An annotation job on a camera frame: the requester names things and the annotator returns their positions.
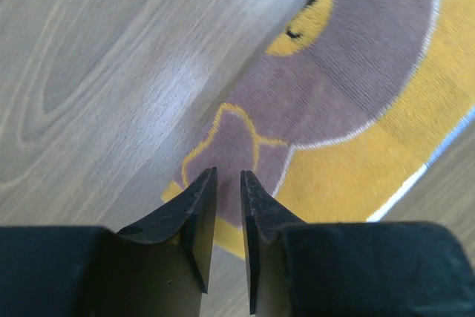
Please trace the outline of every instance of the wood grain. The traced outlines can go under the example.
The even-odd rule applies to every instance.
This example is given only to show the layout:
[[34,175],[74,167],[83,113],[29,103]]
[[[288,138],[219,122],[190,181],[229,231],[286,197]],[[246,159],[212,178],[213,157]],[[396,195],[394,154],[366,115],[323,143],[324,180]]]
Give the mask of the wood grain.
[[189,139],[303,3],[0,0],[0,223],[116,229],[156,208]]

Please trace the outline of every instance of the bear mouth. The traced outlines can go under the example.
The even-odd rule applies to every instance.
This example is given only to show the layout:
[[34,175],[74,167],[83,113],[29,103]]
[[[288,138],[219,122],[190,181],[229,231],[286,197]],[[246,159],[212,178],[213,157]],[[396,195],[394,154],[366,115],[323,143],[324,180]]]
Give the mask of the bear mouth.
[[295,40],[295,39],[300,39],[302,37],[302,33],[294,33],[290,27],[287,28],[285,34],[291,38],[292,40]]

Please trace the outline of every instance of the brown bear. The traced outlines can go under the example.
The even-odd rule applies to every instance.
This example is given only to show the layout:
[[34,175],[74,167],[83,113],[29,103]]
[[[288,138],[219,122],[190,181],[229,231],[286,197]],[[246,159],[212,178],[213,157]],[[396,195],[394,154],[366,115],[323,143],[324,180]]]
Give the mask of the brown bear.
[[221,105],[177,183],[217,166],[217,213],[240,226],[240,170],[275,195],[294,150],[349,139],[381,116],[425,55],[438,1],[308,0]]

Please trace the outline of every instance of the yellow outline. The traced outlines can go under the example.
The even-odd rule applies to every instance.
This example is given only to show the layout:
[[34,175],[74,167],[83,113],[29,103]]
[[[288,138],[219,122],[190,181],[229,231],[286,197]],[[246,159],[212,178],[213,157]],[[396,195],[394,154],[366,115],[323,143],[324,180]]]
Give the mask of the yellow outline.
[[[178,183],[171,181],[162,193],[163,202],[169,202],[182,191],[183,188]],[[214,242],[239,258],[245,258],[244,234],[242,228],[237,228],[219,217],[216,217],[216,221],[214,222]]]
[[283,140],[279,139],[269,139],[266,137],[260,136],[255,127],[254,123],[252,122],[251,118],[249,118],[249,115],[239,106],[229,104],[229,103],[223,103],[220,105],[220,107],[217,110],[216,115],[214,116],[213,120],[213,126],[210,129],[208,133],[208,137],[199,143],[196,148],[191,150],[191,152],[186,155],[185,159],[183,160],[183,164],[181,166],[181,177],[183,180],[183,185],[187,187],[189,185],[189,180],[188,180],[188,175],[186,172],[186,166],[189,164],[191,160],[193,160],[196,156],[201,154],[201,152],[208,148],[209,145],[212,143],[214,136],[217,133],[217,129],[219,127],[221,117],[223,116],[224,111],[231,111],[236,114],[238,114],[240,117],[242,117],[244,123],[246,124],[249,133],[251,134],[252,137],[252,169],[255,171],[256,168],[258,167],[258,161],[259,161],[259,145],[271,145],[271,146],[277,146],[277,145],[287,145]]

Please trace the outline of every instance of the wooden floor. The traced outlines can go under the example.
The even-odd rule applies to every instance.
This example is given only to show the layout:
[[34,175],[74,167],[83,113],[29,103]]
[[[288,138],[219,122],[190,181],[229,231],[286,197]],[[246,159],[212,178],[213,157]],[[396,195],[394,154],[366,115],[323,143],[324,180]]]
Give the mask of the wooden floor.
[[[0,223],[118,229],[304,0],[0,0]],[[449,226],[475,261],[475,127],[387,219]],[[216,249],[203,316],[247,316]]]

